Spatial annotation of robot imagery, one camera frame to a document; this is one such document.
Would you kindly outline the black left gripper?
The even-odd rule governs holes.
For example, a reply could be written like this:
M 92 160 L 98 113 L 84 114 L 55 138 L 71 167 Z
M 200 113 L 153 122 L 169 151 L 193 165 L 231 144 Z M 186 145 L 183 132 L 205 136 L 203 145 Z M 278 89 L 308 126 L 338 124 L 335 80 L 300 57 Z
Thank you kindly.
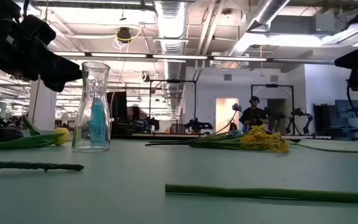
M 41 79 L 52 91 L 62 92 L 66 82 L 82 77 L 80 66 L 49 51 L 56 38 L 50 26 L 29 15 L 20 23 L 0 19 L 0 70 Z

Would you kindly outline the yellow flower bunch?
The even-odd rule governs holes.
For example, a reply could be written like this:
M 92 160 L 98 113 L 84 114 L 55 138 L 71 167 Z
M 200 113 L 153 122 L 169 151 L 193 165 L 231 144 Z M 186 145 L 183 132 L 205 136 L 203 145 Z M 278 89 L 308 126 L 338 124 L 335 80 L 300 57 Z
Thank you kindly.
M 226 136 L 228 132 L 181 141 L 150 142 L 146 146 L 190 146 L 210 149 L 227 149 L 235 151 L 268 151 L 288 153 L 290 142 L 280 133 L 269 133 L 264 126 L 252 126 L 242 136 Z
M 58 170 L 58 169 L 81 171 L 84 169 L 84 166 L 79 164 L 0 161 L 0 169 L 29 169 L 29 170 L 42 169 L 45 172 L 48 170 Z

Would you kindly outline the clear glass vase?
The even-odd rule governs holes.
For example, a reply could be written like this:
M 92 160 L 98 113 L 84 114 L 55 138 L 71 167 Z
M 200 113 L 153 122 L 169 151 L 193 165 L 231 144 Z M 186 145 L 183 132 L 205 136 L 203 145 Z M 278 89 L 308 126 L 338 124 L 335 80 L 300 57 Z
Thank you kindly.
M 82 66 L 83 93 L 73 130 L 71 148 L 77 152 L 104 152 L 110 150 L 110 114 L 107 103 L 108 75 L 110 67 L 100 62 L 84 62 Z M 104 105 L 106 122 L 105 150 L 91 147 L 90 120 L 91 107 L 95 98 L 100 98 Z

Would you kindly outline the white pillar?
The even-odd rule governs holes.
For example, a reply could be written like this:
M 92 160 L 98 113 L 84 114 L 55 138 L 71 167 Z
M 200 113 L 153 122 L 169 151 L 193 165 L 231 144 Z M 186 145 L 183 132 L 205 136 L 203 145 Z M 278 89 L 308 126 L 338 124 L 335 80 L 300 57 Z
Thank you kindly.
M 29 119 L 41 131 L 55 129 L 57 95 L 39 78 L 30 82 Z

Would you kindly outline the dark background monitor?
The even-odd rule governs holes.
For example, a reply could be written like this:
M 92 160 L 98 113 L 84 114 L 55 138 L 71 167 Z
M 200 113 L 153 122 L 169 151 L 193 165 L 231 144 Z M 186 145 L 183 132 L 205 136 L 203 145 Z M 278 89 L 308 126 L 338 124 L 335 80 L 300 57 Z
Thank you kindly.
M 352 104 L 358 113 L 358 100 L 352 100 Z M 350 126 L 349 120 L 357 118 L 348 100 L 335 100 L 336 116 L 341 126 Z

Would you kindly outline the round black ceiling device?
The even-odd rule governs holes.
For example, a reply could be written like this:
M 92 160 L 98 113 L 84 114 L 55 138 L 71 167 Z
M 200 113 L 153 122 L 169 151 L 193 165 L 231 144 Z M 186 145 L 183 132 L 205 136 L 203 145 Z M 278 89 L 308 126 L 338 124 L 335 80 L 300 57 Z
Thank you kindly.
M 129 27 L 120 27 L 116 38 L 120 43 L 128 44 L 131 41 L 131 34 L 130 34 L 130 28 Z

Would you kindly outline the standing person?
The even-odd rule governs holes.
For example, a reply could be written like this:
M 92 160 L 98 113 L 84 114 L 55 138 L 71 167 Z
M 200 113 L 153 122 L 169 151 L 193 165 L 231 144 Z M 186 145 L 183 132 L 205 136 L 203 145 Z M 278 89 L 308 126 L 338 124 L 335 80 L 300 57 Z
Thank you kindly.
M 248 132 L 252 126 L 269 124 L 269 120 L 264 110 L 258 107 L 260 100 L 257 96 L 252 96 L 249 100 L 250 107 L 242 112 L 239 122 L 243 125 L 243 132 Z

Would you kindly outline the green table mat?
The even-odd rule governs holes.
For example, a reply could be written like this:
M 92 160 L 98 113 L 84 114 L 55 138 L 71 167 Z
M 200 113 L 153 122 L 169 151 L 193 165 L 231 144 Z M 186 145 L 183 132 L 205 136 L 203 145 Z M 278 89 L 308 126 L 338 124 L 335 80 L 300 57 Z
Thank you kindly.
M 148 147 L 0 151 L 0 161 L 83 170 L 0 170 L 0 224 L 358 224 L 358 204 L 168 195 L 166 184 L 358 192 L 358 154 L 294 147 L 288 154 Z

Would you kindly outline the wooden table with black frame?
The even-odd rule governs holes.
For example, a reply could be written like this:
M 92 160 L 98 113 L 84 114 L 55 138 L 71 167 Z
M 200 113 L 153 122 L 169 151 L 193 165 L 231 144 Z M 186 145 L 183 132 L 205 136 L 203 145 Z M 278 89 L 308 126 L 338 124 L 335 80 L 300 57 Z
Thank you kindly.
M 165 134 L 165 133 L 135 133 L 130 135 L 115 135 L 111 136 L 111 139 L 142 139 L 142 140 L 186 140 L 194 138 L 205 138 L 208 135 L 205 134 Z M 299 136 L 299 135 L 283 135 L 282 138 L 289 140 L 301 140 L 301 139 L 331 139 L 330 136 Z

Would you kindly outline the black rig frame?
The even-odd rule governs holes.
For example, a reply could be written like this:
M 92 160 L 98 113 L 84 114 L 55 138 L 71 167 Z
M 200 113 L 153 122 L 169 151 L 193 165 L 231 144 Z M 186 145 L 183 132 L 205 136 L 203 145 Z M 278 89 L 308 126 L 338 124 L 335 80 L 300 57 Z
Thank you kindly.
M 158 82 L 156 86 L 152 86 L 153 82 Z M 180 80 L 180 79 L 150 79 L 149 81 L 149 116 L 152 117 L 152 95 L 153 90 L 156 89 L 161 83 L 171 83 L 171 84 L 180 84 L 180 83 L 192 83 L 194 87 L 194 114 L 193 118 L 196 119 L 196 107 L 197 107 L 197 81 L 196 80 Z
M 294 86 L 293 85 L 279 85 L 279 84 L 276 84 L 276 83 L 269 83 L 269 84 L 253 84 L 251 85 L 250 87 L 250 92 L 251 92 L 251 97 L 254 96 L 254 91 L 253 91 L 253 88 L 255 86 L 264 86 L 266 88 L 278 88 L 278 87 L 283 87 L 283 88 L 286 88 L 286 87 L 289 87 L 291 89 L 291 116 L 290 116 L 290 122 L 288 124 L 288 126 L 286 127 L 286 132 L 289 134 L 289 133 L 292 133 L 292 135 L 295 135 L 296 134 L 296 130 L 297 130 L 297 127 L 296 127 L 296 124 L 295 124 L 295 119 L 294 119 L 294 115 L 293 113 L 295 112 L 295 96 L 294 96 Z

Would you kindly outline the silver ventilation duct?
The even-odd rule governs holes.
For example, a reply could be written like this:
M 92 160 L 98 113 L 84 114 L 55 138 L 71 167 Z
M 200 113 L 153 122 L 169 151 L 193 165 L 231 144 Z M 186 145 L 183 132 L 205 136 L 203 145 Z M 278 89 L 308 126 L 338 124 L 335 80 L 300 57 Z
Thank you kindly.
M 183 55 L 186 34 L 186 8 L 187 3 L 181 1 L 154 1 L 157 12 L 158 35 L 163 40 L 160 42 L 161 51 L 168 55 Z M 180 114 L 182 85 L 166 85 L 168 105 L 173 117 Z

